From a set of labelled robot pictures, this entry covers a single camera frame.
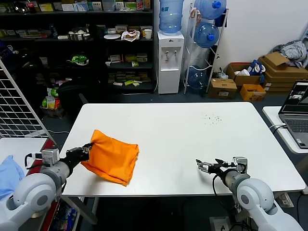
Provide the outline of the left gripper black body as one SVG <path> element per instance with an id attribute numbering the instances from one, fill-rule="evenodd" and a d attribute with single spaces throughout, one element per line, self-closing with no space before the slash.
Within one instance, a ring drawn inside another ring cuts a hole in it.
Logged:
<path id="1" fill-rule="evenodd" d="M 75 147 L 66 151 L 65 163 L 70 169 L 73 169 L 82 161 L 88 161 L 89 155 L 84 155 L 84 148 Z"/>

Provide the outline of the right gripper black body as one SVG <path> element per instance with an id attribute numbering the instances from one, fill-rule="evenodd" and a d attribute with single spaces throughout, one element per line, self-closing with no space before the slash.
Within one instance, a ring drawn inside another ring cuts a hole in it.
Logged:
<path id="1" fill-rule="evenodd" d="M 210 164 L 210 167 L 208 168 L 208 173 L 209 174 L 216 174 L 218 176 L 222 175 L 224 170 L 222 170 L 222 168 L 233 168 L 234 167 L 234 163 L 228 163 L 226 162 L 226 166 L 225 167 L 220 167 L 217 163 L 215 164 Z"/>

